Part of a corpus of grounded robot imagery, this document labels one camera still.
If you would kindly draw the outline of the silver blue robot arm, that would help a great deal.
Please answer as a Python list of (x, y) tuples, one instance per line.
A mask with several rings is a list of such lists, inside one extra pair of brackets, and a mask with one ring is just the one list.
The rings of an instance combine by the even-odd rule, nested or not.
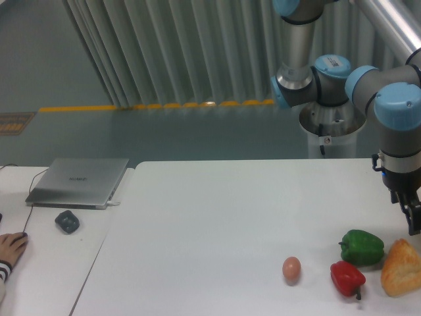
[(281, 67), (272, 77), (275, 102), (284, 108), (316, 103), (318, 108), (355, 106), (375, 122), (379, 152), (372, 167), (382, 173), (391, 201), (401, 206), (409, 234), (420, 233), (420, 24), (400, 1), (357, 1), (401, 66), (381, 71), (352, 69), (347, 59), (324, 55), (309, 65), (314, 25), (326, 1), (275, 1), (284, 22)]

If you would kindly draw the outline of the person's bare hand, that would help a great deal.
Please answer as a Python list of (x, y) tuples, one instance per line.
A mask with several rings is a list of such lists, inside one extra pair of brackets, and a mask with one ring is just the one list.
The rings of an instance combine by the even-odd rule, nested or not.
[(1, 235), (1, 260), (10, 261), (13, 268), (25, 252), (28, 237), (20, 239), (21, 232)]

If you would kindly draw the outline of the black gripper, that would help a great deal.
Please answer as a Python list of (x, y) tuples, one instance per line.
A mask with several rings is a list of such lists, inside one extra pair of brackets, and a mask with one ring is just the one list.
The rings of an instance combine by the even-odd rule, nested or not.
[(372, 168), (382, 174), (391, 202), (399, 203), (407, 220), (409, 235), (420, 234), (420, 153), (411, 157), (375, 153), (372, 155)]

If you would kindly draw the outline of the striped sleeve forearm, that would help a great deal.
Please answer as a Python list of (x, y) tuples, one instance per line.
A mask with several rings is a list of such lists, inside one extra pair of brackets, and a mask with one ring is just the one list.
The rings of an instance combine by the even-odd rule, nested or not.
[(3, 302), (3, 299), (6, 295), (6, 281), (10, 277), (12, 271), (13, 271), (13, 264), (10, 261), (2, 259), (0, 262), (0, 277), (1, 277), (0, 302), (1, 303)]

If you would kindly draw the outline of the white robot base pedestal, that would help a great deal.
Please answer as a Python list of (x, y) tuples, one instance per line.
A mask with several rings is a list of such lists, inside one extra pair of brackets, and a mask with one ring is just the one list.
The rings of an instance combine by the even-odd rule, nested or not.
[(311, 102), (299, 113), (310, 159), (355, 158), (358, 133), (365, 122), (366, 117), (350, 101), (337, 107)]

